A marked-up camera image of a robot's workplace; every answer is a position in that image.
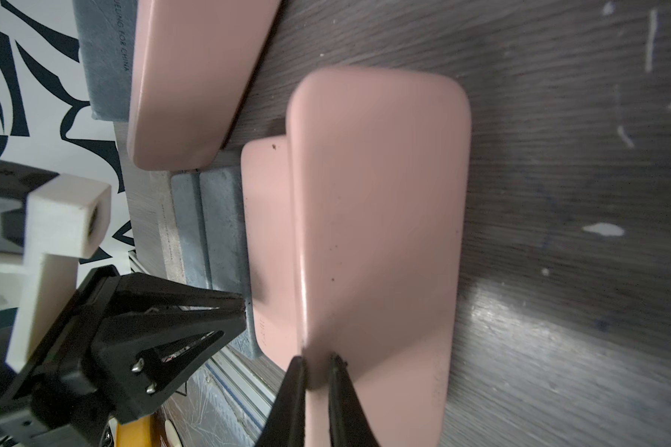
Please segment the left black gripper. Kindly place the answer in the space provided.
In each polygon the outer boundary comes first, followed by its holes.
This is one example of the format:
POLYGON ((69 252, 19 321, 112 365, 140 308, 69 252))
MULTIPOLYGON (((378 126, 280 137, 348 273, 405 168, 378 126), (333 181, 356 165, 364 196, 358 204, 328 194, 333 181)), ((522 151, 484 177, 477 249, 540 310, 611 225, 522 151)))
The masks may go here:
POLYGON ((244 310, 234 292, 93 269, 20 372, 5 361, 15 330, 0 328, 0 446, 101 445, 113 407, 121 424, 155 413, 245 330, 244 310), (114 294, 139 311, 216 309, 125 313, 101 324, 114 294), (91 355, 104 376, 100 389, 91 355))

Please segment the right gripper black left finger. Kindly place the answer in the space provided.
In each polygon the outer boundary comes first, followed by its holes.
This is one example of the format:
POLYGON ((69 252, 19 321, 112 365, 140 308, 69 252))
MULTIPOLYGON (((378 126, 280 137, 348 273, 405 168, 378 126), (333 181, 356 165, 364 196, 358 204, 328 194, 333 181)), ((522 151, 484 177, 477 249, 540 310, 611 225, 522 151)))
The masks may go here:
POLYGON ((308 367, 301 356, 292 358, 255 447, 305 445, 308 367))

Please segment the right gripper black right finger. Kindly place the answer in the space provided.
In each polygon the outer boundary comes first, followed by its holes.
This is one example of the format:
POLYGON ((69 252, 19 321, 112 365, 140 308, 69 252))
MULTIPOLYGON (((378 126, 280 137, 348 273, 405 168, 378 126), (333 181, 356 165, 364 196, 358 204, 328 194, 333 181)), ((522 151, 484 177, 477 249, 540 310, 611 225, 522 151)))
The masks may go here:
POLYGON ((332 354, 329 361, 328 416, 333 447, 379 447, 350 379, 348 364, 337 354, 332 354))

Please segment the grey case white sunglasses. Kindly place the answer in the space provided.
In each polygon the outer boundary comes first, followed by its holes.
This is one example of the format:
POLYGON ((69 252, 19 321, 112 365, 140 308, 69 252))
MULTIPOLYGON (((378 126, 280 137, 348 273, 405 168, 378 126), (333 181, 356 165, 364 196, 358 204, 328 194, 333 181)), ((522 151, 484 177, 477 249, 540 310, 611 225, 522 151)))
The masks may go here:
POLYGON ((244 299, 246 329, 230 345, 256 359, 262 351, 255 334, 240 167, 205 171, 199 175, 199 187, 212 287, 244 299))

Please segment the pink case brown glasses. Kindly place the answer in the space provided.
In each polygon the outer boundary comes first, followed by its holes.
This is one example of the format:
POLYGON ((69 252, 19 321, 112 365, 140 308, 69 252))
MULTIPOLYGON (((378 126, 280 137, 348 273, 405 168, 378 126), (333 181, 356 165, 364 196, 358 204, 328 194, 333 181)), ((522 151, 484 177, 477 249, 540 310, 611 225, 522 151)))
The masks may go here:
POLYGON ((255 140, 242 151, 242 193, 256 340, 285 370, 299 354, 288 142, 255 140))

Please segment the pink case purple glasses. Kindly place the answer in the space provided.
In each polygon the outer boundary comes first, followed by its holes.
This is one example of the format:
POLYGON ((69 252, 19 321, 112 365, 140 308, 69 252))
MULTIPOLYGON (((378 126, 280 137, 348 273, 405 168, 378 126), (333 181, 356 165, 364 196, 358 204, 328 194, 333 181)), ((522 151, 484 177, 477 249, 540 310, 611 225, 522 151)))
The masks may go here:
POLYGON ((453 79, 328 67, 291 96, 298 342, 306 443, 329 440, 328 366, 347 363, 382 446, 444 425, 472 135, 453 79))

